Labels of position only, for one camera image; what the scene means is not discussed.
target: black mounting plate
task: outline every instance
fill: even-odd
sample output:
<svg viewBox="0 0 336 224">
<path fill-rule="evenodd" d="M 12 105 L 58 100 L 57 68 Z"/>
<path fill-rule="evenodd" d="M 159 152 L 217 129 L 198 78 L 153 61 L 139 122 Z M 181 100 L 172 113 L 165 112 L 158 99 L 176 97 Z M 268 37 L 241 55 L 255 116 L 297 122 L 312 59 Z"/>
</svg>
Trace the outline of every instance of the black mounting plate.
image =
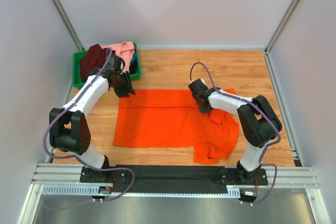
<svg viewBox="0 0 336 224">
<path fill-rule="evenodd" d="M 221 175 L 221 183 L 223 185 L 247 185 L 255 186 L 256 179 L 261 186 L 267 186 L 268 180 L 265 169 L 259 169 L 250 179 L 246 179 L 244 182 L 238 177 L 237 168 L 221 168 L 219 171 Z"/>
</svg>

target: wooden floor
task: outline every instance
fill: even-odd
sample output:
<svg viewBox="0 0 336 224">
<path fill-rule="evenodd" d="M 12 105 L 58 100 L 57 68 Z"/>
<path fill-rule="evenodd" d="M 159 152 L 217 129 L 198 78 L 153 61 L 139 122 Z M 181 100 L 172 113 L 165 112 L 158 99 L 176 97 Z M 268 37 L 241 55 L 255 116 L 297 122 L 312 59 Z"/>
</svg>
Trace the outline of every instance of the wooden floor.
<svg viewBox="0 0 336 224">
<path fill-rule="evenodd" d="M 281 118 L 276 98 L 261 51 L 237 50 L 139 50 L 142 76 L 133 82 L 135 89 L 188 89 L 191 65 L 205 63 L 222 89 L 235 89 L 247 97 L 264 95 Z M 193 79 L 203 78 L 208 87 L 209 78 L 202 66 L 196 66 Z M 110 164 L 139 165 L 201 165 L 193 162 L 193 147 L 186 148 L 125 148 L 112 145 L 118 117 L 118 98 L 113 90 L 105 93 L 92 109 L 88 125 L 91 143 L 108 156 Z M 264 157 L 265 163 L 294 166 L 285 130 L 282 141 L 272 146 Z M 216 165 L 236 165 L 242 157 L 246 139 L 240 129 L 236 148 L 231 156 Z M 60 151 L 57 155 L 66 155 Z M 54 160 L 55 163 L 76 163 L 72 158 Z"/>
</svg>

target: orange shirt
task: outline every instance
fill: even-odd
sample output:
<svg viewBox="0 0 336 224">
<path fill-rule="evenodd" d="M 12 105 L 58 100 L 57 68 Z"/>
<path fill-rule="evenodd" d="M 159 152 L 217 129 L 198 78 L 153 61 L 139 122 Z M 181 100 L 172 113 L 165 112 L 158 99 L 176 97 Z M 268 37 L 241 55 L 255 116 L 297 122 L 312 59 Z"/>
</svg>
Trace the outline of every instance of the orange shirt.
<svg viewBox="0 0 336 224">
<path fill-rule="evenodd" d="M 218 163 L 236 146 L 239 126 L 222 110 L 199 112 L 190 90 L 136 90 L 121 98 L 115 146 L 194 147 L 194 161 Z"/>
</svg>

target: white robotic arm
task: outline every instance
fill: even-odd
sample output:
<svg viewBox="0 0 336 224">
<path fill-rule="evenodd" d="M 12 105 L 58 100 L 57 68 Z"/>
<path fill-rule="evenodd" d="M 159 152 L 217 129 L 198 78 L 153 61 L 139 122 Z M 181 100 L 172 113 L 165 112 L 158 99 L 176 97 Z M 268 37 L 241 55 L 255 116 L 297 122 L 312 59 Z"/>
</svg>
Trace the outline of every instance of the white robotic arm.
<svg viewBox="0 0 336 224">
<path fill-rule="evenodd" d="M 109 162 L 90 143 L 91 134 L 86 118 L 99 98 L 111 87 L 118 97 L 135 94 L 129 73 L 123 70 L 120 57 L 111 57 L 102 74 L 97 76 L 99 71 L 100 68 L 95 68 L 77 95 L 61 109 L 53 108 L 49 114 L 52 122 L 63 110 L 74 104 L 50 129 L 50 145 L 78 156 L 84 163 L 98 169 L 108 167 Z"/>
<path fill-rule="evenodd" d="M 201 113 L 220 109 L 239 116 L 248 143 L 243 157 L 238 161 L 237 168 L 240 170 L 242 180 L 251 177 L 260 168 L 260 161 L 267 144 L 276 137 L 276 132 L 264 118 L 256 118 L 256 114 L 259 113 L 254 107 L 257 106 L 262 110 L 279 132 L 282 129 L 279 119 L 266 98 L 260 95 L 256 98 L 240 97 L 222 89 L 209 89 L 201 79 L 192 81 L 189 88 Z"/>
</svg>

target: white wall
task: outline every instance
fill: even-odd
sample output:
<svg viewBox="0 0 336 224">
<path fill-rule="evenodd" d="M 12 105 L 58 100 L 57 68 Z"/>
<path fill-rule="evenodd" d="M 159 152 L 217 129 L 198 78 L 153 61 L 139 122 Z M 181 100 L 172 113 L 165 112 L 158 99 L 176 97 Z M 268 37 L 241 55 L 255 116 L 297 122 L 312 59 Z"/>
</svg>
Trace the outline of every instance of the white wall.
<svg viewBox="0 0 336 224">
<path fill-rule="evenodd" d="M 336 1 L 302 0 L 271 52 L 300 154 L 336 223 Z"/>
<path fill-rule="evenodd" d="M 50 0 L 0 0 L 1 223 L 16 223 L 77 50 Z"/>
<path fill-rule="evenodd" d="M 291 0 L 60 0 L 86 47 L 264 48 Z"/>
</svg>

